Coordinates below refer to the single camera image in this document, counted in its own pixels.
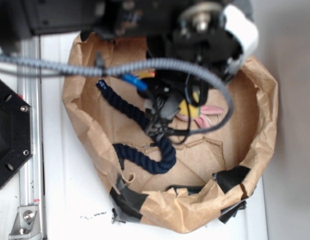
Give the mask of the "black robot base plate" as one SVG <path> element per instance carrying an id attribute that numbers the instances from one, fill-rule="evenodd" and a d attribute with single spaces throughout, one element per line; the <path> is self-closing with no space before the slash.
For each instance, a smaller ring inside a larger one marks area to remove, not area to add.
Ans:
<path id="1" fill-rule="evenodd" d="M 0 190 L 33 155 L 32 107 L 0 79 Z"/>

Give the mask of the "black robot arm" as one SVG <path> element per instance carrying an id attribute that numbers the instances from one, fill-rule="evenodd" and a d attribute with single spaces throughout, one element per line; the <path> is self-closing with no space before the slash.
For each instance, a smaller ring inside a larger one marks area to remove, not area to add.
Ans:
<path id="1" fill-rule="evenodd" d="M 0 0 L 0 62 L 57 70 L 11 53 L 23 40 L 75 31 L 82 41 L 145 37 L 150 58 L 196 63 L 225 81 L 259 42 L 249 0 Z"/>

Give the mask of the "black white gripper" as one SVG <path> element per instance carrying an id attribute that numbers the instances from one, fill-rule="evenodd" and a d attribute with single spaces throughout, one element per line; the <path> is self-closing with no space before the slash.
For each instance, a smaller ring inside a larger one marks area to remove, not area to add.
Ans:
<path id="1" fill-rule="evenodd" d="M 148 57 L 193 62 L 227 83 L 257 49 L 259 31 L 251 1 L 202 1 L 179 14 L 171 33 L 146 42 Z"/>

